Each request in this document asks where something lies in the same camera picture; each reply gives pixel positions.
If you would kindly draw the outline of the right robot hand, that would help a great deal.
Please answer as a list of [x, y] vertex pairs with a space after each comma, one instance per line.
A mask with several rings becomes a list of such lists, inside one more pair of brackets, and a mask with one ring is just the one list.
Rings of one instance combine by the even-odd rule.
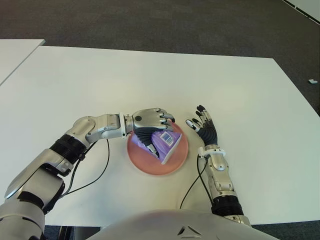
[[218, 145], [218, 134], [210, 113], [202, 105], [196, 107], [195, 113], [199, 120], [187, 119], [185, 123], [197, 133], [205, 146]]

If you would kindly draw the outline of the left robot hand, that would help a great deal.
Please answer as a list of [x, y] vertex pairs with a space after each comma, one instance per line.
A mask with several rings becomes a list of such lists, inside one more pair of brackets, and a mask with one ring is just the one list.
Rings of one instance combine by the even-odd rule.
[[160, 157], [152, 142], [152, 134], [161, 131], [173, 131], [175, 117], [161, 108], [148, 108], [125, 116], [126, 135], [134, 133], [144, 146], [157, 158]]

